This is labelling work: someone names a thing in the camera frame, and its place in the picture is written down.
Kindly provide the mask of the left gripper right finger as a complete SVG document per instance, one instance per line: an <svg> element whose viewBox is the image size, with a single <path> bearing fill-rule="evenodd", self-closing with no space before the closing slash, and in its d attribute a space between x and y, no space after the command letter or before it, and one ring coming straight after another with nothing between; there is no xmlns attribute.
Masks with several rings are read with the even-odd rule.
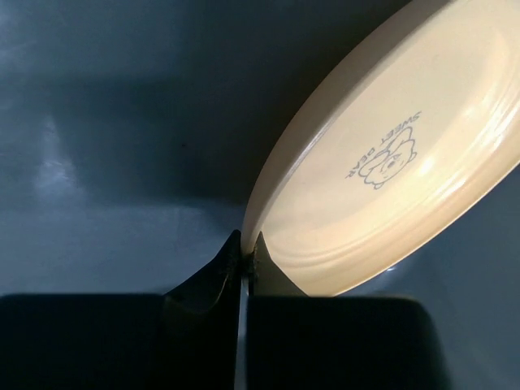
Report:
<svg viewBox="0 0 520 390"><path fill-rule="evenodd" d="M399 297L310 297L262 237L249 257L249 389L437 389L431 318Z"/></svg>

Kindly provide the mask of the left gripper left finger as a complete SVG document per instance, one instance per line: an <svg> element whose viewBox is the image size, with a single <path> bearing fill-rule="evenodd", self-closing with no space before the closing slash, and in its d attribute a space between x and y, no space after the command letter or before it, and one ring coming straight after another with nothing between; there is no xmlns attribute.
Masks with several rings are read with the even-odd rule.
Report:
<svg viewBox="0 0 520 390"><path fill-rule="evenodd" d="M165 293L3 296L2 388L233 388L240 238Z"/></svg>

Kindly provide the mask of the tan plate with bear logo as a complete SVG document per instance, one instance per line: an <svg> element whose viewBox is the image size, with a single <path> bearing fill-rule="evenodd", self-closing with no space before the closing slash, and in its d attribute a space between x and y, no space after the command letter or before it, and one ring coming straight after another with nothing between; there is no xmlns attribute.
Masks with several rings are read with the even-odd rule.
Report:
<svg viewBox="0 0 520 390"><path fill-rule="evenodd" d="M335 296L437 236L519 163L519 4L412 1L325 77L253 187L241 251Z"/></svg>

